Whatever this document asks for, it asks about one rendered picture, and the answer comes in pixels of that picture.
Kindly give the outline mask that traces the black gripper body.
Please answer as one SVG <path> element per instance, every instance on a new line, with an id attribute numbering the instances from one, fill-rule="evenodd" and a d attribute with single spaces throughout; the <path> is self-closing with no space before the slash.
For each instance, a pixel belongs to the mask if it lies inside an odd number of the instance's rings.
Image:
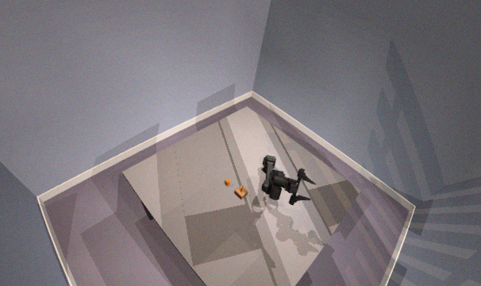
<path id="1" fill-rule="evenodd" d="M 299 184 L 300 184 L 301 179 L 303 178 L 304 170 L 305 170 L 304 168 L 300 168 L 300 169 L 298 170 L 298 175 L 297 175 L 298 180 L 295 180 L 296 184 L 298 183 L 298 186 L 299 186 Z M 285 177 L 285 178 L 284 178 L 283 186 L 282 186 L 283 188 L 287 188 L 286 181 L 288 181 L 288 178 L 289 178 L 289 177 Z M 297 186 L 296 190 L 298 190 L 298 186 Z M 296 191 L 296 193 L 297 193 L 297 191 Z M 291 196 L 290 201 L 289 201 L 290 205 L 293 205 L 293 206 L 294 206 L 294 202 L 295 202 L 295 200 L 296 200 L 296 198 L 297 198 L 296 193 Z"/>

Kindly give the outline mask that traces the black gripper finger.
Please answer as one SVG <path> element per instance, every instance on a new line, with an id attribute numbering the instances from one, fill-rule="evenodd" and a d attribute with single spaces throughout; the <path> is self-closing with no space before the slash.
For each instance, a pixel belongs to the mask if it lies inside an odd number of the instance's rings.
<path id="1" fill-rule="evenodd" d="M 295 202 L 297 202 L 299 200 L 310 200 L 310 199 L 305 197 L 305 196 L 302 196 L 302 195 L 297 195 L 297 198 L 296 198 Z"/>
<path id="2" fill-rule="evenodd" d="M 314 183 L 312 180 L 310 180 L 310 179 L 309 179 L 309 178 L 308 178 L 308 177 L 305 175 L 305 173 L 304 173 L 304 175 L 303 175 L 303 178 L 302 178 L 302 180 L 305 180 L 305 181 L 307 181 L 307 182 L 309 182 L 309 183 L 311 183 L 311 184 L 315 185 L 315 183 Z"/>

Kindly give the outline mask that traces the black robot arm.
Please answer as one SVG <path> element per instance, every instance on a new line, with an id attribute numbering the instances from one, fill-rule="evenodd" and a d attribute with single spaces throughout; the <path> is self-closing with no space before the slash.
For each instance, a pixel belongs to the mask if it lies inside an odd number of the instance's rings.
<path id="1" fill-rule="evenodd" d="M 269 194 L 268 197 L 270 199 L 279 200 L 285 175 L 281 171 L 273 170 L 273 168 L 275 168 L 275 162 L 276 158 L 273 156 L 267 155 L 264 157 L 264 167 L 261 170 L 266 173 L 266 180 L 262 185 L 262 191 L 264 191 L 266 194 Z M 298 186 L 295 182 L 295 179 L 288 178 L 286 184 L 287 188 L 285 188 L 284 191 L 295 194 Z"/>

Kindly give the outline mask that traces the tan square block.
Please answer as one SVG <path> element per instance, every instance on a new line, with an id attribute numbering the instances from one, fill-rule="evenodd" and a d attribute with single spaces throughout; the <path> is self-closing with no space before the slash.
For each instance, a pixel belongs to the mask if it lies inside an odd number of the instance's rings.
<path id="1" fill-rule="evenodd" d="M 241 191 L 241 188 L 243 186 L 239 187 L 238 189 L 235 190 L 235 194 L 240 198 L 240 199 L 243 199 L 247 194 L 248 194 L 248 190 L 244 188 L 243 191 Z"/>

